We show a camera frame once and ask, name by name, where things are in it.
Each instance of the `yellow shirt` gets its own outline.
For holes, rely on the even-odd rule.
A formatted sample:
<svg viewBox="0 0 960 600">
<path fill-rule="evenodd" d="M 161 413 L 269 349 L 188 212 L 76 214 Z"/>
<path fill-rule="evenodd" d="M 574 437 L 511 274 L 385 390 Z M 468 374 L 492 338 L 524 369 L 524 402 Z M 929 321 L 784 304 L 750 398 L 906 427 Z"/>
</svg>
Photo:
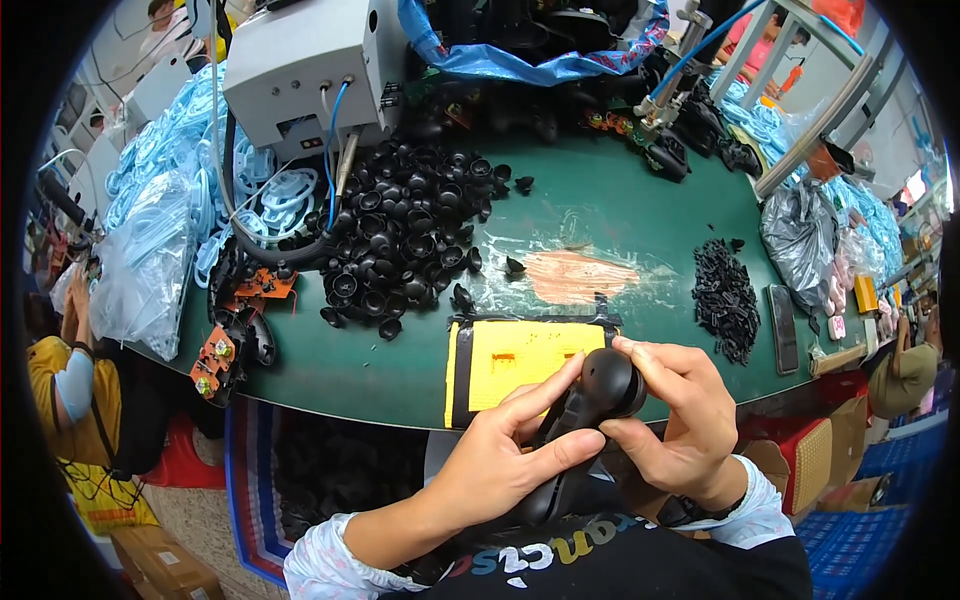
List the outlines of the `yellow shirt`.
<svg viewBox="0 0 960 600">
<path fill-rule="evenodd" d="M 923 343 L 905 351 L 900 355 L 900 377 L 891 372 L 893 359 L 893 354 L 884 358 L 870 376 L 870 408 L 881 419 L 893 419 L 920 406 L 937 378 L 940 350 Z"/>
<path fill-rule="evenodd" d="M 174 9 L 178 9 L 181 6 L 186 5 L 186 0 L 175 0 Z M 227 22 L 230 24 L 230 30 L 235 32 L 237 29 L 237 22 L 233 20 L 233 17 L 229 14 L 227 15 Z M 222 37 L 217 36 L 217 62 L 223 62 L 227 59 L 227 43 Z"/>
<path fill-rule="evenodd" d="M 72 348 L 56 336 L 43 338 L 27 348 L 30 386 L 34 390 L 36 411 L 50 450 L 60 458 L 86 465 L 110 467 L 107 450 L 97 430 L 91 409 L 73 426 L 60 430 L 57 403 L 54 400 L 54 375 L 66 369 Z M 93 401 L 107 431 L 112 453 L 120 439 L 120 378 L 112 361 L 98 360 L 93 367 Z"/>
</svg>

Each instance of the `hand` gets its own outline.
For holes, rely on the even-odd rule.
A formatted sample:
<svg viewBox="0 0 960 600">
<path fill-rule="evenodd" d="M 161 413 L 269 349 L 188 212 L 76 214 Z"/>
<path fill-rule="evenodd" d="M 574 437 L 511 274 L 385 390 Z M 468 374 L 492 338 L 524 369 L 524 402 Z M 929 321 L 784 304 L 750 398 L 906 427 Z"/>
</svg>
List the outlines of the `hand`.
<svg viewBox="0 0 960 600">
<path fill-rule="evenodd" d="M 771 80 L 770 83 L 764 86 L 763 93 L 766 94 L 768 97 L 773 98 L 774 100 L 780 99 L 780 87 L 777 84 L 775 84 L 773 80 Z"/>
<path fill-rule="evenodd" d="M 733 504 L 746 491 L 746 471 L 741 476 L 742 465 L 730 457 L 737 440 L 735 404 L 707 355 L 619 336 L 613 347 L 631 357 L 650 393 L 670 406 L 670 418 L 663 442 L 633 417 L 605 420 L 600 430 L 617 440 L 652 486 L 690 496 L 707 510 Z"/>
<path fill-rule="evenodd" d="M 90 308 L 90 288 L 86 282 L 86 269 L 77 269 L 73 272 L 66 296 L 70 298 L 77 317 L 85 319 Z"/>
<path fill-rule="evenodd" d="M 603 449 L 599 431 L 580 429 L 532 452 L 520 450 L 583 363 L 578 352 L 543 383 L 521 386 L 496 408 L 477 413 L 440 473 L 418 493 L 435 518 L 463 529 L 502 516 L 541 483 Z"/>
</svg>

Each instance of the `black smartphone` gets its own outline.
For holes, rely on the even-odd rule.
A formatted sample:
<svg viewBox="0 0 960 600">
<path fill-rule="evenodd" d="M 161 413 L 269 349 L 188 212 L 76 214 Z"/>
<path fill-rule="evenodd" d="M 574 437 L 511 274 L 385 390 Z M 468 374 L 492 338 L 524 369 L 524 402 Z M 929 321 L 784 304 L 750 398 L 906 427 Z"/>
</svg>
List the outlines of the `black smartphone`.
<svg viewBox="0 0 960 600">
<path fill-rule="evenodd" d="M 777 372 L 790 374 L 800 368 L 797 349 L 797 327 L 793 322 L 793 301 L 785 285 L 772 284 L 767 288 L 770 314 L 774 320 L 774 346 L 777 349 Z"/>
</svg>

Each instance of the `yellow foam pad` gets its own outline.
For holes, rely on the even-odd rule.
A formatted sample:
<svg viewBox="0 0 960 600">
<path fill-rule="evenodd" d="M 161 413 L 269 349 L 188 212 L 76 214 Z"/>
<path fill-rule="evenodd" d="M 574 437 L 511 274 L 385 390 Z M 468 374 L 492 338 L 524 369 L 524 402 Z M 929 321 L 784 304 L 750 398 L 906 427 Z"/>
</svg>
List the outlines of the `yellow foam pad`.
<svg viewBox="0 0 960 600">
<path fill-rule="evenodd" d="M 816 500 L 827 486 L 832 455 L 833 426 L 830 419 L 826 419 L 797 442 L 792 515 Z"/>
<path fill-rule="evenodd" d="M 452 426 L 454 364 L 460 324 L 450 328 L 446 361 L 444 425 Z M 604 328 L 584 323 L 536 321 L 478 321 L 473 324 L 470 356 L 470 411 L 499 405 L 521 385 L 541 383 L 579 350 L 591 352 L 606 345 Z"/>
</svg>

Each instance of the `red stool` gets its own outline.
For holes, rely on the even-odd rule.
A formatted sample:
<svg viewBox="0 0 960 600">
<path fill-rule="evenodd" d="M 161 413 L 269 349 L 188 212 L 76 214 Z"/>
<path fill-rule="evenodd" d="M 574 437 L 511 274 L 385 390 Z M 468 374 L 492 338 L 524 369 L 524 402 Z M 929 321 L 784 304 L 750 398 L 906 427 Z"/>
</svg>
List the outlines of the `red stool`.
<svg viewBox="0 0 960 600">
<path fill-rule="evenodd" d="M 162 488 L 206 488 L 225 490 L 227 474 L 222 466 L 212 467 L 200 460 L 193 447 L 193 421 L 176 413 L 167 427 L 170 445 L 163 448 L 160 462 L 140 480 Z"/>
<path fill-rule="evenodd" d="M 833 428 L 830 419 L 754 415 L 739 427 L 741 440 L 771 440 L 790 466 L 783 512 L 795 515 L 816 500 L 830 478 Z"/>
</svg>

